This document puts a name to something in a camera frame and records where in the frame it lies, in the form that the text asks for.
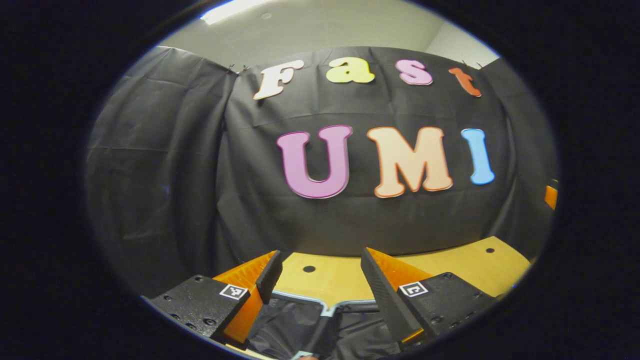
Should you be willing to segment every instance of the letter m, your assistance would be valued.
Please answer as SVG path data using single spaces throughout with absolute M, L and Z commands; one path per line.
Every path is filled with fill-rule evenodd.
M 420 190 L 420 182 L 427 191 L 445 190 L 453 185 L 449 177 L 447 160 L 442 147 L 442 130 L 423 127 L 418 132 L 415 150 L 400 132 L 390 126 L 369 130 L 367 137 L 378 147 L 380 159 L 380 185 L 374 191 L 377 197 L 395 197 L 404 193 L 404 185 L 398 180 L 400 171 L 411 191 Z

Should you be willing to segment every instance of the wooden table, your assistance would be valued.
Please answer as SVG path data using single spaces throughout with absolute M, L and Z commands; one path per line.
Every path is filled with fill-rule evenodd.
M 523 255 L 494 236 L 447 250 L 395 258 L 431 275 L 452 272 L 493 297 L 513 288 L 531 265 Z M 315 270 L 305 272 L 306 266 L 313 266 Z M 299 252 L 283 262 L 275 290 L 316 298 L 328 307 L 347 300 L 373 299 L 360 269 L 360 258 Z M 250 350 L 243 353 L 270 359 Z

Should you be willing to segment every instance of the orange object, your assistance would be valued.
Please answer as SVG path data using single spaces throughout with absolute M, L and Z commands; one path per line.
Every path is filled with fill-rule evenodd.
M 558 199 L 558 191 L 551 186 L 547 185 L 547 192 L 545 194 L 545 202 L 551 206 L 553 210 L 556 209 L 556 201 Z
M 416 332 L 414 332 L 413 334 L 407 336 L 406 338 L 404 338 L 402 340 L 402 343 L 408 343 L 411 342 L 412 340 L 415 340 L 417 338 L 419 338 L 420 336 L 422 336 L 422 334 L 424 334 L 424 329 L 421 327 L 420 329 L 418 329 Z
M 251 326 L 256 317 L 258 317 L 260 309 L 262 309 L 262 299 L 255 281 L 267 266 L 273 254 L 275 254 L 275 251 L 247 261 L 213 278 L 225 284 L 249 289 L 249 298 L 223 331 L 226 336 L 238 343 L 244 343 L 247 335 L 249 335 Z
M 375 260 L 380 270 L 393 287 L 394 291 L 398 290 L 400 285 L 409 284 L 411 282 L 422 281 L 431 277 L 431 274 L 424 272 L 414 266 L 404 263 L 383 252 L 367 247 L 367 250 Z
M 474 78 L 472 78 L 468 74 L 465 74 L 465 72 L 463 72 L 458 67 L 449 69 L 449 72 L 456 76 L 456 79 L 458 79 L 460 86 L 462 86 L 462 88 L 465 89 L 465 91 L 468 92 L 470 95 L 473 95 L 475 97 L 482 96 L 482 93 L 480 92 L 480 90 L 474 88 L 473 84 L 471 83 L 474 80 Z

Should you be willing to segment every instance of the foam letter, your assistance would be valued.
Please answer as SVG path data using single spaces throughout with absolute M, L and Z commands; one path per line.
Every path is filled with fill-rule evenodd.
M 282 80 L 283 84 L 290 82 L 293 79 L 293 69 L 301 69 L 303 66 L 305 66 L 304 61 L 296 60 L 264 69 L 261 72 L 262 84 L 260 84 L 260 90 L 255 93 L 253 100 L 260 100 L 281 93 L 284 88 L 278 86 L 278 82 L 280 80 Z
M 396 69 L 400 70 L 400 78 L 409 85 L 429 85 L 433 82 L 426 67 L 416 60 L 398 60 Z
M 398 170 L 413 192 L 420 190 L 425 169 L 427 178 L 422 184 L 425 190 L 434 192 L 450 188 L 453 180 L 449 177 L 444 156 L 443 136 L 442 130 L 437 127 L 423 127 L 418 132 L 413 150 L 394 127 L 369 130 L 367 137 L 376 142 L 380 158 L 380 185 L 374 191 L 376 196 L 395 197 L 404 193 L 404 185 L 398 181 Z
M 464 129 L 462 137 L 467 139 L 471 158 L 474 160 L 474 173 L 471 175 L 471 182 L 476 185 L 488 184 L 495 179 L 495 174 L 489 166 L 489 155 L 484 145 L 484 131 L 480 129 Z
M 339 58 L 331 61 L 326 78 L 332 83 L 368 83 L 376 76 L 369 72 L 369 63 L 361 58 Z
M 282 149 L 284 176 L 289 188 L 302 197 L 325 199 L 338 195 L 349 182 L 349 157 L 347 138 L 353 133 L 351 126 L 336 125 L 325 127 L 318 137 L 326 141 L 329 155 L 329 176 L 322 181 L 313 180 L 307 172 L 305 145 L 309 134 L 299 131 L 284 134 L 277 144 Z
M 480 92 L 480 90 L 474 88 L 474 86 L 471 84 L 471 81 L 473 81 L 474 78 L 465 74 L 462 70 L 460 70 L 460 68 L 457 68 L 457 67 L 453 69 L 449 69 L 449 72 L 456 76 L 456 78 L 458 79 L 458 82 L 460 83 L 462 88 L 465 89 L 466 92 L 468 92 L 469 94 L 475 97 L 482 96 L 482 93 Z

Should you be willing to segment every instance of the yellow letter a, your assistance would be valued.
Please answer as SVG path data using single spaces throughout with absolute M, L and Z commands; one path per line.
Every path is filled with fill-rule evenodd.
M 369 63 L 361 58 L 339 58 L 331 61 L 326 78 L 332 83 L 368 83 L 376 76 L 369 72 Z

